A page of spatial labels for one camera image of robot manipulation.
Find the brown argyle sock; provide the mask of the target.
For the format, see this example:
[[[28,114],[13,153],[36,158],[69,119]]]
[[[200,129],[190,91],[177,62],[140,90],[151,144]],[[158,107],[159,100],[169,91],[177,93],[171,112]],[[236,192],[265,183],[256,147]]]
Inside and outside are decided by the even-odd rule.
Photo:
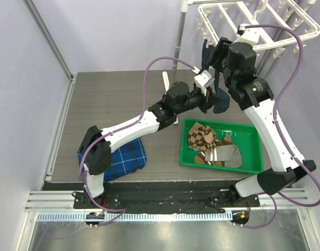
[[[195,151],[201,150],[206,151],[208,143],[205,140],[206,127],[196,122],[188,131],[188,147],[194,149]]]
[[[216,147],[216,132],[209,126],[207,126],[203,131],[202,139],[203,146],[201,147],[201,149],[203,151],[211,152]]]

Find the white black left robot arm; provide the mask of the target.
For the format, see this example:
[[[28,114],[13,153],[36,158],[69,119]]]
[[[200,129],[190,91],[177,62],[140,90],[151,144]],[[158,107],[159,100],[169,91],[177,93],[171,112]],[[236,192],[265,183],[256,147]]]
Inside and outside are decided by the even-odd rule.
[[[194,85],[190,91],[186,83],[176,82],[143,115],[106,129],[88,128],[79,147],[81,176],[88,189],[85,202],[93,209],[103,204],[104,173],[111,166],[114,151],[136,138],[167,128],[183,112],[199,108],[206,113],[220,100],[211,87]]]

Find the dark navy patterned sock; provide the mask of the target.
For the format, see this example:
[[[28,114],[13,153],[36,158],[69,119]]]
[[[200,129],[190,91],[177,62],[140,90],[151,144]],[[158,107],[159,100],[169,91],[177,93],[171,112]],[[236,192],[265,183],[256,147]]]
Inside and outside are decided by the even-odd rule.
[[[209,70],[208,61],[211,57],[211,54],[215,47],[213,45],[207,45],[207,40],[205,39],[202,46],[202,60],[201,60],[201,68],[202,70]],[[230,96],[223,91],[219,87],[219,81],[220,81],[220,71],[215,70],[214,73],[214,90],[216,95],[221,99],[221,101],[214,105],[213,113],[214,114],[220,114],[227,111],[230,105]]]

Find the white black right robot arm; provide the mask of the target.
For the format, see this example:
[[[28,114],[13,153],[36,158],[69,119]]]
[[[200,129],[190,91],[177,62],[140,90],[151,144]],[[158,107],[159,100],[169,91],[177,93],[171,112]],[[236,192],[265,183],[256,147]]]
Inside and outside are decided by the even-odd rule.
[[[208,61],[223,74],[229,95],[255,126],[271,162],[269,169],[231,187],[228,199],[236,207],[253,194],[274,195],[316,170],[315,162],[299,152],[277,117],[269,84],[255,74],[256,57],[251,44],[221,37]]]

